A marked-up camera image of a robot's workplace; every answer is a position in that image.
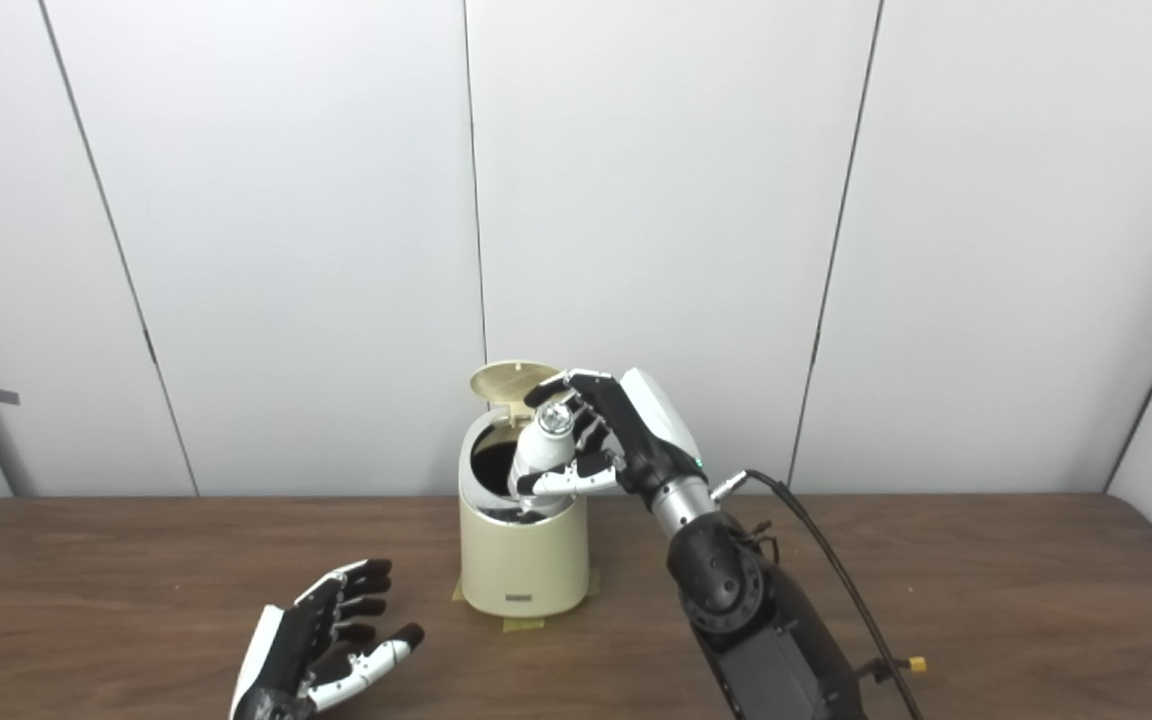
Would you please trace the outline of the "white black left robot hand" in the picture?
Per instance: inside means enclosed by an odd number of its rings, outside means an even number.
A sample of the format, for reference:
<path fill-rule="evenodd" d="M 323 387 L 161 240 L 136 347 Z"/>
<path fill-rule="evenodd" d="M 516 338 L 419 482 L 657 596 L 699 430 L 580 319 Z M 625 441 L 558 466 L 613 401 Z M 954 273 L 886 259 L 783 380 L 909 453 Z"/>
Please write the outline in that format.
<path fill-rule="evenodd" d="M 388 559 L 338 566 L 280 607 L 268 602 L 238 666 L 232 719 L 314 719 L 374 687 L 425 641 L 402 626 L 384 641 L 366 623 L 387 611 Z"/>

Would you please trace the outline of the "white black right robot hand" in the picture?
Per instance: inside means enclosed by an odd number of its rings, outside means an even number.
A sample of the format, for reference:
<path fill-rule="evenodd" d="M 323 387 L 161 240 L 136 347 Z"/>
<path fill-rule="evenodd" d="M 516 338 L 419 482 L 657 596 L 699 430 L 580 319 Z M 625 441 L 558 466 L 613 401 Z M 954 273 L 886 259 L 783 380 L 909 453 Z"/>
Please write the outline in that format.
<path fill-rule="evenodd" d="M 568 369 L 536 384 L 524 402 L 564 407 L 573 414 L 573 457 L 544 461 L 513 473 L 509 488 L 518 498 L 594 495 L 622 488 L 646 503 L 675 483 L 707 486 L 707 473 L 690 430 L 675 407 L 641 369 L 621 378 Z"/>

